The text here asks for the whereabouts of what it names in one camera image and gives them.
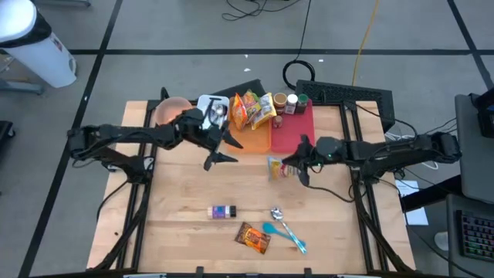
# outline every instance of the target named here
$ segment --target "snack bag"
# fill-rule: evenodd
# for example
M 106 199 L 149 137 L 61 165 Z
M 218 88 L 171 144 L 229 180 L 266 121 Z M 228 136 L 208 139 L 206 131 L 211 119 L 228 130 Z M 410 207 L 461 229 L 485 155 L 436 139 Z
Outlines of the snack bag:
M 288 178 L 299 174 L 299 169 L 283 164 L 281 159 L 268 157 L 269 180 Z
M 254 116 L 261 111 L 261 105 L 257 102 L 259 99 L 255 93 L 251 90 L 247 90 L 247 93 L 242 97 L 242 102 L 244 103 L 245 110 L 247 111 L 247 124 L 250 123 Z
M 232 111 L 232 120 L 235 123 L 235 126 L 239 131 L 244 128 L 245 124 L 247 124 L 247 112 L 245 111 L 244 103 L 242 102 L 242 98 L 237 93 L 235 98 L 233 99 L 233 105 L 231 108 Z
M 275 106 L 272 103 L 271 93 L 267 93 L 259 98 L 259 104 L 261 105 L 261 112 L 254 116 L 252 121 L 252 129 L 255 130 L 265 121 L 276 116 Z
M 271 236 L 254 229 L 245 222 L 242 223 L 242 226 L 235 237 L 236 242 L 250 246 L 261 254 L 266 252 L 269 240 L 271 240 Z

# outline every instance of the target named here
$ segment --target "wooden tabletop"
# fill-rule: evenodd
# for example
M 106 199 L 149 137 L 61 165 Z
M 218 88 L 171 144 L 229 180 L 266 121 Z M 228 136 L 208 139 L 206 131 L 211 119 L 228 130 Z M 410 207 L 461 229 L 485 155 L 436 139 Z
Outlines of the wooden tabletop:
M 378 112 L 375 102 L 359 104 Z M 142 126 L 146 105 L 145 101 L 127 102 L 122 125 Z M 313 113 L 316 138 L 343 138 L 337 107 L 314 107 Z M 359 110 L 359 118 L 365 141 L 384 140 L 378 117 Z M 350 113 L 348 119 L 352 127 Z M 220 148 L 228 153 L 225 146 Z M 137 149 L 138 144 L 117 145 L 117 150 L 127 155 L 136 154 Z M 366 273 L 355 204 L 342 202 L 328 192 L 304 188 L 298 178 L 268 181 L 266 154 L 233 154 L 239 163 L 217 164 L 204 171 L 207 155 L 206 150 L 188 142 L 171 151 L 158 150 L 140 272 L 193 273 L 196 266 L 203 266 L 206 273 L 302 273 L 305 267 L 312 268 L 313 273 Z M 122 172 L 111 173 L 105 195 L 125 178 Z M 383 179 L 394 183 L 391 174 Z M 311 174 L 310 183 L 347 197 L 348 167 L 326 166 L 318 175 Z M 374 185 L 374 193 L 384 237 L 414 268 L 396 189 L 381 182 Z M 121 234 L 129 194 L 127 186 L 103 207 L 88 267 L 98 264 Z M 236 205 L 237 217 L 209 220 L 207 208 L 211 205 Z M 262 223 L 272 221 L 269 210 L 273 206 L 282 208 L 286 224 L 306 242 L 306 255 L 280 236 L 272 237 L 264 255 L 234 241 L 242 222 L 262 231 Z M 275 225 L 283 230 L 279 223 Z M 374 268 L 379 269 L 370 232 L 369 239 Z M 133 244 L 134 237 L 128 250 L 134 248 Z M 130 265 L 130 251 L 126 266 Z

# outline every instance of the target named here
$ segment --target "red cutting board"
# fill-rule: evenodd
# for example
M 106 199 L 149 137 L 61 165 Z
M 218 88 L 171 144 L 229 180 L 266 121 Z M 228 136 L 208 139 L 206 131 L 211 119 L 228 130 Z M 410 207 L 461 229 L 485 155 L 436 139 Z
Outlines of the red cutting board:
M 310 143 L 315 144 L 314 116 L 312 100 L 307 102 L 304 114 L 282 114 L 283 125 L 274 128 L 271 125 L 271 151 L 276 153 L 292 154 L 296 147 L 302 142 L 300 135 L 307 135 Z

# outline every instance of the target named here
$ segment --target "white paper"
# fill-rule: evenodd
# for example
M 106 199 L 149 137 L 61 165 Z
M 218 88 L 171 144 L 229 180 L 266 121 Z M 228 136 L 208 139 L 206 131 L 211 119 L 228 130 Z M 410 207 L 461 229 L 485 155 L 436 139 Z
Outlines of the white paper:
M 418 188 L 418 183 L 416 181 L 403 181 L 411 187 Z M 413 189 L 405 185 L 401 181 L 396 181 L 396 186 L 400 191 L 400 196 L 405 197 L 418 191 L 418 189 Z M 429 225 L 427 220 L 427 215 L 425 214 L 425 208 L 418 208 L 414 211 L 407 212 L 408 224 L 409 225 Z

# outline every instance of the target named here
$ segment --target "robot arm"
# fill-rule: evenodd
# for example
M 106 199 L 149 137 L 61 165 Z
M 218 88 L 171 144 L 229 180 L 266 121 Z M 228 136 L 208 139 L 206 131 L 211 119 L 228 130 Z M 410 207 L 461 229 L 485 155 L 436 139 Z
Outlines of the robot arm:
M 362 179 L 367 180 L 380 177 L 386 171 L 425 161 L 451 164 L 461 156 L 456 137 L 442 132 L 376 144 L 321 137 L 316 147 L 303 135 L 296 153 L 283 159 L 283 164 L 297 167 L 300 170 L 300 181 L 307 186 L 307 169 L 314 166 L 346 164 L 352 168 L 359 168 Z
M 120 127 L 109 124 L 75 128 L 67 132 L 70 156 L 76 160 L 95 159 L 108 168 L 109 165 L 123 169 L 131 181 L 140 182 L 145 176 L 146 166 L 138 156 L 128 157 L 108 146 L 113 143 L 149 143 L 165 150 L 179 145 L 183 140 L 203 147 L 211 152 L 206 158 L 204 169 L 213 163 L 236 162 L 237 160 L 218 152 L 222 141 L 242 148 L 228 130 L 228 121 L 221 127 L 211 125 L 203 129 L 205 116 L 198 108 L 185 110 L 168 124 L 158 127 Z

